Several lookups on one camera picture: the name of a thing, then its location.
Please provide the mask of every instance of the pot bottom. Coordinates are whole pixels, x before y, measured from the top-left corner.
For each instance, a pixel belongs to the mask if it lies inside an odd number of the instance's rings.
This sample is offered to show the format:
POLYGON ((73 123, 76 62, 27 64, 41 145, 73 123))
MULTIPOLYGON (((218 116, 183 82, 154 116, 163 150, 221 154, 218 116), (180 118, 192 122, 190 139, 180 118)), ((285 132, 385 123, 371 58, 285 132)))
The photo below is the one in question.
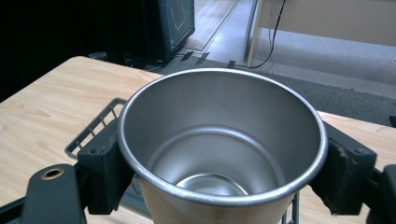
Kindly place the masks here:
POLYGON ((213 195, 250 195, 285 184, 271 150, 249 134, 224 126, 197 126, 173 134, 156 148, 147 168, 178 187, 213 195))

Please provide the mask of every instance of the floor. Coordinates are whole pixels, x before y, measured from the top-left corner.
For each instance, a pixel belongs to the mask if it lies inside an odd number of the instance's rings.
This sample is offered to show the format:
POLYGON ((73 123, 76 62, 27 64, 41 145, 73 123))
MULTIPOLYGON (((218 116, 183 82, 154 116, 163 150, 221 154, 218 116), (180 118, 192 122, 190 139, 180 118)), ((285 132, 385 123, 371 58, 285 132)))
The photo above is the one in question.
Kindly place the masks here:
MULTIPOLYGON (((209 52, 208 60, 245 65, 254 2, 239 0, 206 48, 195 54, 209 52)), ((267 57, 268 34, 262 29, 253 64, 267 57)), ((271 60, 257 70, 396 99, 396 47, 278 31, 271 60)))

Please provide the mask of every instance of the hole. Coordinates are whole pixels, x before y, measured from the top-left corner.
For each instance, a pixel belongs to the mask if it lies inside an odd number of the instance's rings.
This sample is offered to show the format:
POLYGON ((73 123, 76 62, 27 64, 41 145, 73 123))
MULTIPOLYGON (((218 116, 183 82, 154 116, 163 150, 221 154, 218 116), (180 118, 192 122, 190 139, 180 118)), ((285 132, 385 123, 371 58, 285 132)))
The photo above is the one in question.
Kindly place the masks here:
POLYGON ((64 169, 62 168, 54 168, 54 169, 50 169, 47 172, 45 172, 42 176, 41 179, 43 180, 51 180, 51 179, 55 179, 58 176, 62 175, 64 173, 64 169))

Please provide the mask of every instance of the gray carpet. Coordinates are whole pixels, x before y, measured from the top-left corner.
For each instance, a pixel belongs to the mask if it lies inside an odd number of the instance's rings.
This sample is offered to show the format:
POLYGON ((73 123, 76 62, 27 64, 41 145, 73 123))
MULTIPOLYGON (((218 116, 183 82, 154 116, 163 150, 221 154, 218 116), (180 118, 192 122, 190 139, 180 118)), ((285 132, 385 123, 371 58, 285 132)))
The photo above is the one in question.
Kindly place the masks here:
MULTIPOLYGON (((175 72, 194 68, 226 68, 227 64, 204 61, 196 64, 197 58, 190 57, 181 61, 181 57, 172 59, 165 66, 152 71, 153 73, 169 75, 175 72)), ((365 92, 346 90, 299 79, 275 76, 255 70, 235 67, 276 80, 300 93, 316 110, 328 112, 353 119, 360 119, 376 124, 391 126, 389 116, 396 115, 396 100, 372 95, 365 92)))

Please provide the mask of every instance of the white wall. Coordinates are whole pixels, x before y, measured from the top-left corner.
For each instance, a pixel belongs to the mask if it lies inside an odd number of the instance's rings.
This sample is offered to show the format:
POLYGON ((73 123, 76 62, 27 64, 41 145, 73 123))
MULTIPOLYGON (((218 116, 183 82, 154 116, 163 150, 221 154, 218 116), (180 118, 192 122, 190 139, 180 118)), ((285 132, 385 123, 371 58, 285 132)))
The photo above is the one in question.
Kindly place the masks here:
MULTIPOLYGON (((262 1, 259 27, 268 28, 282 0, 262 1)), ((396 46, 396 0, 286 0, 278 29, 396 46)))

